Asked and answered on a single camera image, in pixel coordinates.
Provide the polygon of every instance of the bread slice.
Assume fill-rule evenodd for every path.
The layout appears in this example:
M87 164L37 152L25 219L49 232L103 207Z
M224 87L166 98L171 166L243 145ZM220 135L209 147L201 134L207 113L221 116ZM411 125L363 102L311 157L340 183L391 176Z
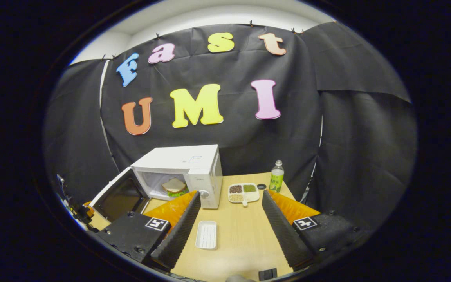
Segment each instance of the bread slice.
M186 187L186 184L174 177L168 182L161 184L161 186L163 186L163 189L167 192L176 193L182 191Z

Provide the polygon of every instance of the white rectangular tray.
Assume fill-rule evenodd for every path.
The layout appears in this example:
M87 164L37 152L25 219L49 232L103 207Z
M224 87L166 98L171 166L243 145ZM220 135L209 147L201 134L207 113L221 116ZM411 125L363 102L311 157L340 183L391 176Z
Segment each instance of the white rectangular tray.
M197 225L196 247L205 250L217 248L217 223L215 221L200 221Z

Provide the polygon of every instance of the screw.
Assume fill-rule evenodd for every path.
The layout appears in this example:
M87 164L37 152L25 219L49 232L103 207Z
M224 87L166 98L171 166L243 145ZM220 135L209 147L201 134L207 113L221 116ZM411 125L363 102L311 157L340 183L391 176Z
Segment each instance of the screw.
M135 247L134 250L135 250L135 252L138 252L138 253L145 253L144 249L140 248L140 247Z

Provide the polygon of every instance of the microwave label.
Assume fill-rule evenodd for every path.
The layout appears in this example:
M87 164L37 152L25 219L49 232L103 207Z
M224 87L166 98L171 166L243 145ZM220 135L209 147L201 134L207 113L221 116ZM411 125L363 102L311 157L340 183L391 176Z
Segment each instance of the microwave label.
M200 155L196 155L194 157L191 157L191 159L189 160L190 164L197 164L201 162L201 156Z

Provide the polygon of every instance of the yellow letter m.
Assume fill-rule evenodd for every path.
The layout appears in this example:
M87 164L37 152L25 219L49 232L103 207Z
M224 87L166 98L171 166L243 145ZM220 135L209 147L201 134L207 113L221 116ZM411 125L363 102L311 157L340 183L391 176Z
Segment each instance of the yellow letter m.
M175 121L172 123L173 127L180 128L188 126L189 122L184 117L184 112L188 115L189 120L193 125L197 124L199 115L203 111L201 123L204 125L213 125L215 123L222 123L224 117L218 112L218 91L220 85L206 84L201 88L196 100L193 99L187 89L177 89L170 93L175 103Z

